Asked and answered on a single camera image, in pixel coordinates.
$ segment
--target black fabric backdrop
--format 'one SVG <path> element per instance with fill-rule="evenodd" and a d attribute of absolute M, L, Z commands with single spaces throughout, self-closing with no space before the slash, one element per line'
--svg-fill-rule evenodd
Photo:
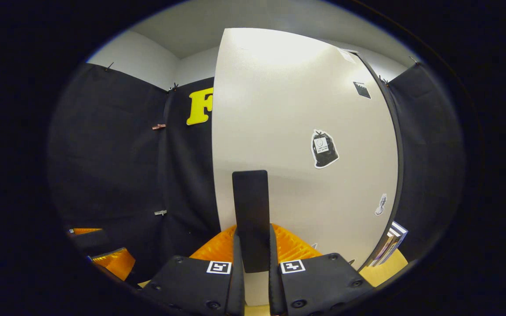
<path fill-rule="evenodd" d="M 421 258 L 458 208 L 466 158 L 448 93 L 427 65 L 415 65 L 388 83 L 403 144 L 403 185 L 395 221 L 409 230 L 399 249 Z"/>
<path fill-rule="evenodd" d="M 189 256 L 220 230 L 211 123 L 186 126 L 183 119 L 188 94 L 202 86 L 211 88 L 213 78 L 167 95 L 83 64 L 56 107 L 48 142 L 54 204 L 65 228 L 103 228 L 112 248 L 128 249 L 136 259 L 130 281 L 149 280 L 170 256 Z M 165 209 L 165 216 L 154 214 Z"/>

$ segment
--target sticker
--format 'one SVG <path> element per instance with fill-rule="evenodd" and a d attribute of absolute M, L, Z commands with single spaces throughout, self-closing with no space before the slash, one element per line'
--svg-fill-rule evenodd
<path fill-rule="evenodd" d="M 302 260 L 293 260 L 293 261 L 281 263 L 282 274 L 302 272 L 305 270 L 306 270 L 306 268 L 304 268 L 304 264 L 302 263 Z"/>
<path fill-rule="evenodd" d="M 325 168 L 339 159 L 333 137 L 318 129 L 311 135 L 311 154 L 314 157 L 314 166 L 318 169 Z"/>
<path fill-rule="evenodd" d="M 352 62 L 353 64 L 357 63 L 353 59 L 353 56 L 351 56 L 351 54 L 349 54 L 349 52 L 347 50 L 344 50 L 343 48 L 337 48 L 337 50 L 339 50 L 339 52 L 341 53 L 341 56 L 343 56 L 343 58 L 345 58 L 346 61 Z"/>
<path fill-rule="evenodd" d="M 382 194 L 382 197 L 380 198 L 380 203 L 378 204 L 378 208 L 376 208 L 374 214 L 380 215 L 384 212 L 384 205 L 386 204 L 387 199 L 388 197 L 386 196 L 386 194 L 385 193 Z"/>
<path fill-rule="evenodd" d="M 357 88 L 357 92 L 359 93 L 359 95 L 371 99 L 370 93 L 368 92 L 368 89 L 366 88 L 366 85 L 364 83 L 353 82 L 353 84 L 355 84 L 355 88 Z"/>
<path fill-rule="evenodd" d="M 206 273 L 230 274 L 231 262 L 211 261 Z"/>

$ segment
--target yellow letter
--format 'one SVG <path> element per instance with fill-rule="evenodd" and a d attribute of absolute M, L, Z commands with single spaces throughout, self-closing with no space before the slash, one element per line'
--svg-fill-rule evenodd
<path fill-rule="evenodd" d="M 195 91 L 189 94 L 191 101 L 191 116 L 187 119 L 187 125 L 204 123 L 208 120 L 208 115 L 204 114 L 204 108 L 208 112 L 212 112 L 212 94 L 214 88 L 208 88 L 200 91 Z"/>

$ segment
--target white wall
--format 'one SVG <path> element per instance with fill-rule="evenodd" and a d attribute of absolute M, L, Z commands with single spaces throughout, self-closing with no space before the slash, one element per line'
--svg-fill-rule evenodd
<path fill-rule="evenodd" d="M 367 60 L 368 64 L 370 64 L 376 74 L 380 75 L 382 78 L 385 78 L 388 81 L 392 80 L 402 72 L 405 72 L 407 69 L 406 66 L 400 64 L 399 62 L 363 47 L 335 42 L 333 40 L 318 40 L 332 44 L 339 48 L 356 50 L 361 54 L 361 56 L 363 56 L 363 58 L 365 58 L 365 60 Z M 177 70 L 175 72 L 175 82 L 177 82 L 177 84 L 183 85 L 195 82 L 197 80 L 213 77 L 216 70 L 218 50 L 219 47 L 214 47 L 181 59 L 179 66 L 177 66 Z"/>
<path fill-rule="evenodd" d="M 216 46 L 181 59 L 175 72 L 175 82 L 182 86 L 183 84 L 213 77 L 216 71 L 218 49 L 219 47 Z"/>
<path fill-rule="evenodd" d="M 168 90 L 173 86 L 179 59 L 153 40 L 133 31 L 126 31 L 104 45 L 91 58 L 90 64 L 108 67 Z"/>

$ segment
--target book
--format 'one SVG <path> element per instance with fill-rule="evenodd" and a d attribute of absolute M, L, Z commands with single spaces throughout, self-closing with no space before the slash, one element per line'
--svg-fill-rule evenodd
<path fill-rule="evenodd" d="M 399 245 L 401 244 L 401 242 L 403 241 L 403 239 L 407 235 L 408 231 L 396 222 L 392 222 L 392 228 L 395 230 L 396 236 L 395 236 L 394 240 L 392 241 L 392 243 L 390 244 L 388 250 L 386 251 L 386 254 L 382 255 L 382 259 L 379 260 L 379 262 L 376 264 L 377 266 L 386 262 L 386 260 L 388 260 L 390 258 L 390 256 L 392 256 L 394 251 L 399 247 Z"/>
<path fill-rule="evenodd" d="M 388 231 L 387 236 L 388 236 L 388 238 L 384 242 L 384 246 L 382 246 L 382 249 L 380 250 L 380 252 L 378 252 L 378 254 L 374 258 L 374 260 L 372 260 L 371 264 L 369 264 L 368 266 L 375 266 L 378 263 L 378 260 L 380 260 L 380 258 L 382 258 L 382 255 L 386 252 L 386 250 L 388 250 L 388 246 L 390 245 L 390 243 L 392 242 L 392 239 L 394 238 L 394 232 L 393 232 L 392 228 L 390 228 L 390 230 Z"/>

